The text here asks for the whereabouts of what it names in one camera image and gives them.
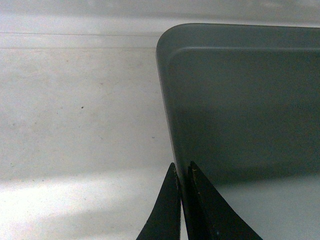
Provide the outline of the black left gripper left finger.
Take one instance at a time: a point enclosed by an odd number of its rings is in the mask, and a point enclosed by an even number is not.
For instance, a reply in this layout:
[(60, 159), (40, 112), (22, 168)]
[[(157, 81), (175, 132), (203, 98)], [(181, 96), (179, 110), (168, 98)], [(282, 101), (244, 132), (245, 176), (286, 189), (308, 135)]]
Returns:
[(154, 207), (138, 240), (179, 240), (181, 236), (181, 193), (175, 164), (169, 165)]

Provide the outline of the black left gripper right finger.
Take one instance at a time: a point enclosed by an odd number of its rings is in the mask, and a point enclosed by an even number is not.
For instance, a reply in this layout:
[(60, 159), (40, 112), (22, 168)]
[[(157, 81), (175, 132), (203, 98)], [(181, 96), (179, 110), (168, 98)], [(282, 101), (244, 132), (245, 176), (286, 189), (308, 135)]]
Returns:
[(260, 240), (261, 237), (232, 209), (195, 162), (188, 167), (190, 193), (200, 215), (197, 222), (210, 240)]

